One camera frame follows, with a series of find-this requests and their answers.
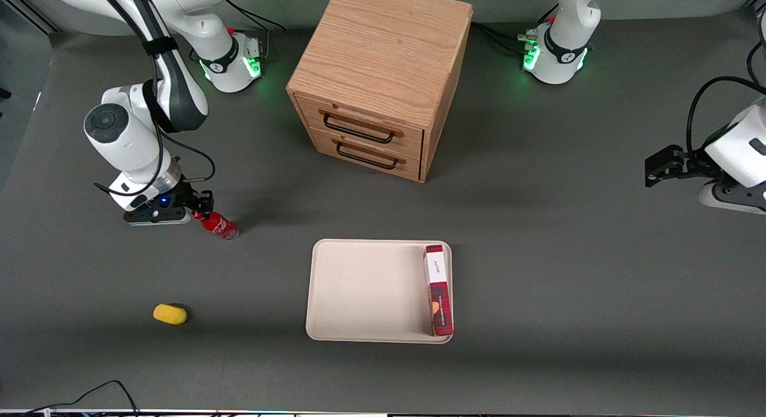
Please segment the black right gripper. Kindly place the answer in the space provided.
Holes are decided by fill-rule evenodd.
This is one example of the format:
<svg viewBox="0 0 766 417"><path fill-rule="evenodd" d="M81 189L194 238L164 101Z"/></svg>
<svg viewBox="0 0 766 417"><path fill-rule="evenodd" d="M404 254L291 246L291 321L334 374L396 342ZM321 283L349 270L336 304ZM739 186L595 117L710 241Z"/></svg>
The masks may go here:
<svg viewBox="0 0 766 417"><path fill-rule="evenodd" d="M166 193L159 194L151 200L152 210L191 209L192 218L207 221L209 213L214 210L214 195L211 190L197 193L190 185L176 185Z"/></svg>

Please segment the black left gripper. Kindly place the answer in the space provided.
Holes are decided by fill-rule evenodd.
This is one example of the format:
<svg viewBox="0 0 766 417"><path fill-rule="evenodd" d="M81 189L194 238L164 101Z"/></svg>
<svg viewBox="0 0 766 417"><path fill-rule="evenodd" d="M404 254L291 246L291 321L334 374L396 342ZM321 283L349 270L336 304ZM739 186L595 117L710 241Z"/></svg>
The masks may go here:
<svg viewBox="0 0 766 417"><path fill-rule="evenodd" d="M705 157L698 158L697 152L686 153L679 145L668 145L659 151L659 156L644 160L644 185L651 188L666 179L720 179L722 170Z"/></svg>

